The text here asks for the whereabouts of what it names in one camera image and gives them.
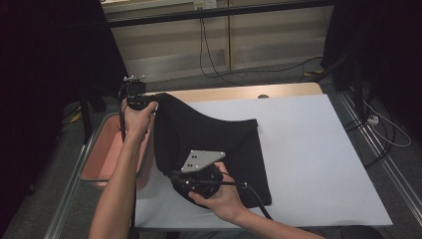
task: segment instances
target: black cloth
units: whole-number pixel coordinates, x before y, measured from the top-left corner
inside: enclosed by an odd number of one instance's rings
[[[272,202],[255,119],[226,121],[209,118],[179,99],[167,95],[154,120],[154,150],[157,168],[168,176],[180,171],[190,150],[224,151],[230,175],[237,182],[248,182],[265,205]],[[194,203],[177,184],[173,188]],[[238,188],[248,208],[258,204],[246,190]]]

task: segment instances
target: orange tray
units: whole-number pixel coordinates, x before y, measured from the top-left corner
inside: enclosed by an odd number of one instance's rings
[[[139,161],[136,170],[136,188],[143,188],[149,176],[154,158],[151,129],[140,145]],[[80,171],[80,179],[104,188],[114,171],[123,143],[121,140],[118,114],[105,117],[99,130],[89,144],[85,163]]]

